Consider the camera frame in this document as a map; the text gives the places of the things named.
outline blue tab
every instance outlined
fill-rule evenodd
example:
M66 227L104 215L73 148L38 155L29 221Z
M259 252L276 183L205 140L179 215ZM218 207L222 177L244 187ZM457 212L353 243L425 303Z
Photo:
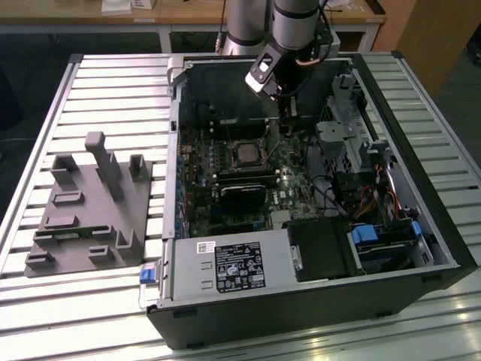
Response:
M361 242L374 242L377 241L377 233L374 226L366 224L364 226L357 226L351 232L354 244Z
M156 269L146 268L141 270L141 284L153 284L156 282Z
M422 236L422 230L421 230L421 226L419 225L419 223L416 220L414 220L411 223L411 226L413 227L413 231L414 231L414 235L416 236L416 239L421 237Z
M357 233L357 231L355 229L353 231L351 231L351 236L352 236L352 239L354 241L354 244L361 243L361 238L359 237L359 234Z

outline power supply label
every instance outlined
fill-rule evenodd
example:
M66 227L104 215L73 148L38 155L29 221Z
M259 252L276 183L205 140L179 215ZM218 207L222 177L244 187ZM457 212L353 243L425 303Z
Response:
M216 247L216 281L220 293L265 287L260 243Z

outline floor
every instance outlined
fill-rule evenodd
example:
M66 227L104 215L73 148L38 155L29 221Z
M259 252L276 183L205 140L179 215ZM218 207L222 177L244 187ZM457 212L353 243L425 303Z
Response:
M174 52L212 52L216 34L172 35ZM159 53L155 34L0 35L0 67L24 117L0 131L0 220L8 207L37 134L72 53ZM481 68L463 55L436 101L466 148L481 165Z

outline slotted metal worktable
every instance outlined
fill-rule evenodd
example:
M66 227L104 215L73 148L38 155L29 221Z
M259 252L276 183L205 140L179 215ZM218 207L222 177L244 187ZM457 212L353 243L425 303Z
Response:
M181 352L165 345L139 308L138 267L24 277L26 254L53 184L53 157L72 152L77 164L94 163L83 137L95 130L106 134L105 146L119 162L142 153L155 163L145 260L161 256L168 57L84 56L68 65L0 228L0 359L406 360L464 359L481 352L479 270L395 316ZM403 60L390 53L364 57L480 263L478 168Z

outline wooden cabinet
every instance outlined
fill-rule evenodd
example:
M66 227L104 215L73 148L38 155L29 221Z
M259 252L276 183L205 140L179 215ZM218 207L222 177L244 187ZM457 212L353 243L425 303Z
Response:
M399 50L436 96L481 22L481 0L379 0L387 20L373 50Z

